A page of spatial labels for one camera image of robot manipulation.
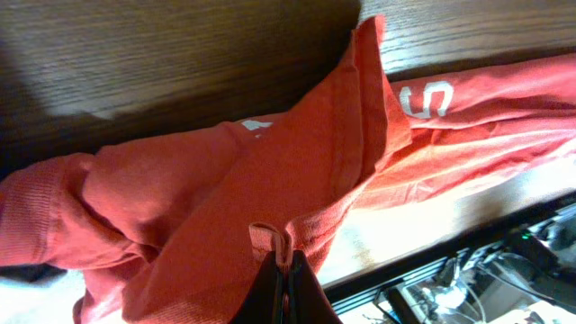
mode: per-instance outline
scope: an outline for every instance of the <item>wooden table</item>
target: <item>wooden table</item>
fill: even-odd
[[[0,178],[56,155],[286,111],[337,64],[358,16],[373,14],[387,16],[382,59],[392,81],[559,55],[576,45],[571,0],[0,0]],[[508,184],[507,197],[538,189],[520,199],[527,203],[572,186],[552,182],[542,192],[542,182],[531,180],[538,175]],[[396,245],[402,248],[373,242],[389,248],[354,271],[482,221],[470,212],[476,198],[442,202],[461,211],[436,216],[452,225]],[[417,217],[426,205],[406,208],[375,223],[408,226],[406,214]],[[367,244],[369,234],[362,235],[349,242]],[[366,249],[374,248],[350,253],[363,257]]]

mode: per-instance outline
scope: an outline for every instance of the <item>red cloth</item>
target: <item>red cloth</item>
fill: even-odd
[[[302,249],[318,271],[353,205],[466,194],[576,153],[576,56],[390,85],[382,37],[382,17],[364,22],[287,113],[12,174],[0,266],[84,270],[76,322],[115,322],[120,308],[131,322],[226,322],[266,251],[285,266]]]

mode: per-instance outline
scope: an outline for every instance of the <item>red fabric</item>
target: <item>red fabric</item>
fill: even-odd
[[[302,249],[318,271],[350,208],[468,194],[576,153],[576,56],[390,85],[382,39],[382,17],[364,22],[287,113],[12,174],[0,266],[84,270],[76,322],[116,322],[120,308],[130,322],[226,322],[265,252],[285,266]]]

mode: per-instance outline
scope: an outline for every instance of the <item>white number 5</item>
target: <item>white number 5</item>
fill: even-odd
[[[454,88],[446,81],[430,82],[426,84],[424,87],[424,103],[422,112],[417,113],[412,112],[412,108],[410,107],[410,96],[412,95],[412,92],[408,86],[404,86],[402,90],[400,90],[400,104],[402,105],[402,110],[412,117],[420,119],[430,118],[430,103],[432,102],[432,94],[434,92],[444,93],[444,99],[442,100],[440,108],[438,108],[438,115],[446,116],[446,110],[454,96]]]

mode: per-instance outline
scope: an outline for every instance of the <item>wood grain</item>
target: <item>wood grain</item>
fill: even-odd
[[[2,175],[289,109],[386,14],[392,80],[573,51],[573,1],[0,0]]]

